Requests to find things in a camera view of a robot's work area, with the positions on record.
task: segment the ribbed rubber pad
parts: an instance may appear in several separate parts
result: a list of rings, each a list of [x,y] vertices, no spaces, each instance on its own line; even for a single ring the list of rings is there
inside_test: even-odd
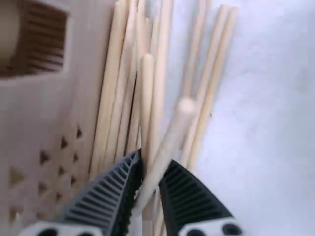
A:
[[[177,236],[185,224],[231,217],[222,203],[176,161],[159,184],[168,236]]]
[[[126,235],[142,176],[141,152],[137,150],[92,181],[72,199],[57,221],[97,226],[104,236]]]

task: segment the white surface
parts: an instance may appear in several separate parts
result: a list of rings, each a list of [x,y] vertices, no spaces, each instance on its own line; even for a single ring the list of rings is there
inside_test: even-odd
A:
[[[248,235],[313,236],[315,2],[224,2],[241,10],[195,174]],[[180,90],[193,6],[175,0],[167,118]],[[212,24],[208,17],[203,59]]]

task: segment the slotted vent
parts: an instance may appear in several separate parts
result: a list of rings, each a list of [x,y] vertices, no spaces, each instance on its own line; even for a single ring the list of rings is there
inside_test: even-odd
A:
[[[188,223],[231,216],[222,203],[176,161],[171,162],[159,186],[164,217],[174,230],[171,235],[177,235]]]
[[[19,43],[0,77],[62,70],[67,14],[32,0],[22,6]]]
[[[133,196],[141,185],[142,173],[138,150],[91,182],[72,200],[58,221],[97,226],[105,236],[126,235]]]

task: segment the wooden container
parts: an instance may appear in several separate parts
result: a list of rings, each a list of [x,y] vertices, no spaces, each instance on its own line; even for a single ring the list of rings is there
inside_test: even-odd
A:
[[[21,0],[0,68],[0,228],[53,219],[88,178],[114,0]]]

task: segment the screw hole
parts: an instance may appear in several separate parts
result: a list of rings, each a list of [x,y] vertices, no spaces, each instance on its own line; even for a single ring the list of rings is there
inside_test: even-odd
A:
[[[40,232],[37,236],[57,236],[58,231],[56,229],[46,229]]]
[[[241,235],[242,234],[242,230],[234,224],[225,224],[222,227],[222,231],[224,233],[224,235]]]
[[[190,230],[187,236],[206,236],[206,235],[200,230]]]

